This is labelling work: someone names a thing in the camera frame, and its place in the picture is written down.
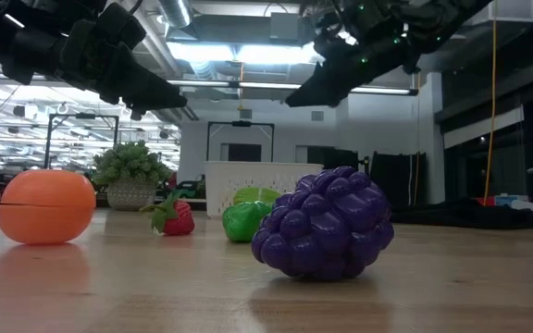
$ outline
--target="toy orange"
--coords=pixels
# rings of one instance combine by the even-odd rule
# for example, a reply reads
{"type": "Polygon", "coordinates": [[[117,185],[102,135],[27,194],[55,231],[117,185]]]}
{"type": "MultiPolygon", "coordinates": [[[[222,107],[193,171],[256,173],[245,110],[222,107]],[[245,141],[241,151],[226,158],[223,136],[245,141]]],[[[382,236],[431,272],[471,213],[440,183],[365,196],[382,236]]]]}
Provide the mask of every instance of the toy orange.
{"type": "Polygon", "coordinates": [[[80,236],[96,206],[93,186],[69,171],[25,171],[0,200],[0,228],[25,244],[59,244],[80,236]]]}

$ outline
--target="plastic fruit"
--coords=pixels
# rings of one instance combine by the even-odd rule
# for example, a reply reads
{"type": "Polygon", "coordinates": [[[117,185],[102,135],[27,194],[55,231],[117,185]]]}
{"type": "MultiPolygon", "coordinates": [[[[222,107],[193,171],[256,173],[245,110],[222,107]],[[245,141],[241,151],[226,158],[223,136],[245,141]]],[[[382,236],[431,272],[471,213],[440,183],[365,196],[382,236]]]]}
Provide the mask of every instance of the plastic fruit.
{"type": "Polygon", "coordinates": [[[172,192],[161,204],[151,204],[141,212],[152,213],[152,229],[165,236],[188,235],[194,230],[191,206],[178,200],[180,191],[172,192]]]}
{"type": "Polygon", "coordinates": [[[256,260],[291,277],[354,278],[394,236],[383,191],[349,166],[301,178],[252,240],[256,260]]]}
{"type": "Polygon", "coordinates": [[[262,202],[238,203],[223,212],[223,229],[230,241],[248,242],[258,230],[260,221],[270,213],[270,206],[262,202]]]}
{"type": "Polygon", "coordinates": [[[0,228],[13,241],[52,245],[71,241],[88,227],[96,198],[84,176],[60,170],[25,171],[0,200],[0,228]]]}
{"type": "Polygon", "coordinates": [[[259,201],[270,207],[280,196],[281,194],[279,192],[271,189],[252,187],[244,188],[238,190],[233,195],[233,204],[236,205],[241,203],[253,203],[259,201]]]}

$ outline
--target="white basket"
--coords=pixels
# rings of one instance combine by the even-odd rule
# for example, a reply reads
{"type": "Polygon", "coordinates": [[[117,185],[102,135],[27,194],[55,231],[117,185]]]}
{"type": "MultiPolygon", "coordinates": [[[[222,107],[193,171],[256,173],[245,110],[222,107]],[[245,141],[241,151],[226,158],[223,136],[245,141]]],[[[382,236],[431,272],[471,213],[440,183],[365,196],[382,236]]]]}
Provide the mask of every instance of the white basket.
{"type": "Polygon", "coordinates": [[[295,183],[307,174],[317,174],[322,165],[254,162],[205,162],[207,215],[221,217],[233,196],[247,187],[280,193],[295,191],[295,183]]]}

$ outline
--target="purple grape cluster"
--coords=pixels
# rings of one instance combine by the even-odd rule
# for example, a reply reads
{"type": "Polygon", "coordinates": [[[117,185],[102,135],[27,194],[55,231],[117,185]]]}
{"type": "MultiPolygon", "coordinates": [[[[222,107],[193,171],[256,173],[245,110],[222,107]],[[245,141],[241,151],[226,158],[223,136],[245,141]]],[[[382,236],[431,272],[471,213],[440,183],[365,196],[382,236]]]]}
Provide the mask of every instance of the purple grape cluster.
{"type": "Polygon", "coordinates": [[[302,177],[252,239],[256,260],[290,277],[354,278],[394,237],[381,188],[350,166],[302,177]]]}

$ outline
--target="black robotic arm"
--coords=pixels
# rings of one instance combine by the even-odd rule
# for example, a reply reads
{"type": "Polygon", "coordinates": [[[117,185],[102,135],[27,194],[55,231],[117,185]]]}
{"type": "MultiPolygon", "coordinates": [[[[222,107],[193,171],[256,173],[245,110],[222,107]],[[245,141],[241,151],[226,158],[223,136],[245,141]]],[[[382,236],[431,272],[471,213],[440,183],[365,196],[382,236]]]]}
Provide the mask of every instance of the black robotic arm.
{"type": "Polygon", "coordinates": [[[180,89],[138,64],[132,49],[145,37],[139,21],[106,0],[0,0],[4,75],[30,84],[35,72],[123,103],[141,119],[147,110],[184,107],[180,89]]]}
{"type": "Polygon", "coordinates": [[[286,100],[289,106],[338,105],[351,89],[399,66],[418,72],[422,54],[437,51],[491,0],[430,0],[422,6],[400,0],[358,0],[322,19],[315,50],[326,58],[286,100]],[[357,41],[347,44],[341,28],[357,41]]]}

